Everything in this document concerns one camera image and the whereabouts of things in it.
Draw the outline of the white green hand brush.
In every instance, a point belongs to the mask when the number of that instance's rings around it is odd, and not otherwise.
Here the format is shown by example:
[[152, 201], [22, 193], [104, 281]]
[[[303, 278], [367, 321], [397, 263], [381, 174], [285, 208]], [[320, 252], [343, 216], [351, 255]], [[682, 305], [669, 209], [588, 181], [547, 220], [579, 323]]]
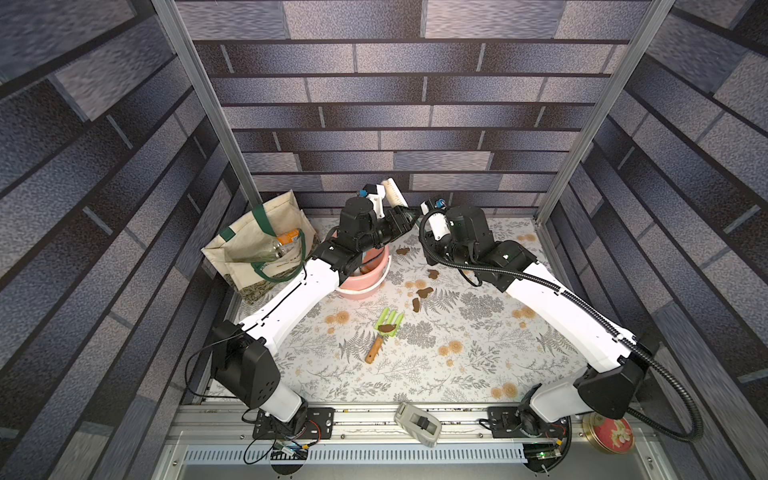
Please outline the white green hand brush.
[[393, 178], [388, 178], [386, 180], [383, 180], [381, 182], [381, 185], [384, 188], [385, 197], [389, 203], [389, 205], [394, 207], [407, 207], [407, 201], [400, 191], [399, 187], [397, 186], [395, 180]]

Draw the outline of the pink plastic bucket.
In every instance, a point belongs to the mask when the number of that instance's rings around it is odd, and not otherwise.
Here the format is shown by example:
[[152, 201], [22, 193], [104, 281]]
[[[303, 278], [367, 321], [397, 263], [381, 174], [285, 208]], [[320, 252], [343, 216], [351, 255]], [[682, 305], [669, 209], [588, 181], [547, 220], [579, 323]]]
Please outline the pink plastic bucket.
[[336, 292], [349, 300], [363, 300], [383, 285], [391, 268], [390, 248], [371, 249], [363, 255], [363, 263], [353, 275], [344, 281]]

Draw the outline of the green hand rake wooden handle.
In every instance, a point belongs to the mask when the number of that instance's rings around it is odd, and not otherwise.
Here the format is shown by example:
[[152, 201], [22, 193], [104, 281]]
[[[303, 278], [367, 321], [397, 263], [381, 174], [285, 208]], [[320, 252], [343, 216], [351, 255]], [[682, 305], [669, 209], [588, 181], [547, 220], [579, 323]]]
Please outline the green hand rake wooden handle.
[[398, 313], [396, 310], [384, 308], [378, 320], [374, 325], [376, 337], [374, 343], [365, 357], [367, 364], [372, 364], [378, 356], [383, 344], [388, 338], [394, 337], [399, 332], [403, 323], [405, 314]]

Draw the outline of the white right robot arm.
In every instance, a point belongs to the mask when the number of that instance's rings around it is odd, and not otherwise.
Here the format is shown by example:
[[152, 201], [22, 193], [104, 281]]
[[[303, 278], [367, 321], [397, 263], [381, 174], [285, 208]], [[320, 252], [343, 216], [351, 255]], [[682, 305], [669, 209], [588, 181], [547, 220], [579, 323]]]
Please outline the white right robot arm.
[[[442, 201], [422, 204], [419, 241], [431, 264], [474, 272], [477, 285], [489, 284], [522, 302], [558, 331], [584, 357], [586, 365], [559, 381], [532, 387], [518, 405], [523, 431], [537, 436], [544, 425], [594, 412], [620, 420], [626, 414], [674, 440], [702, 438], [704, 422], [683, 384], [655, 360], [629, 330], [580, 298], [514, 240], [494, 238], [482, 209], [448, 208]], [[680, 397], [691, 419], [688, 432], [675, 432], [631, 408], [647, 371], [655, 371]]]

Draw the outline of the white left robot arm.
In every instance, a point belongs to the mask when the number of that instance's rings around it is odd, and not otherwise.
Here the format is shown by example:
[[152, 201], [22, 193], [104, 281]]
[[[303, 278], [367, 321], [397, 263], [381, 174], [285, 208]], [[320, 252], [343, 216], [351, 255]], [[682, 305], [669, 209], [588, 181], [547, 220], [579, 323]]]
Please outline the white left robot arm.
[[248, 408], [268, 413], [280, 435], [301, 433], [307, 402], [281, 380], [274, 359], [280, 345], [316, 304], [363, 265], [367, 252], [410, 232], [422, 215], [420, 207], [407, 205], [378, 213], [370, 196], [349, 199], [336, 232], [313, 250], [275, 298], [242, 323], [213, 329], [213, 341], [200, 351], [211, 355], [214, 380]]

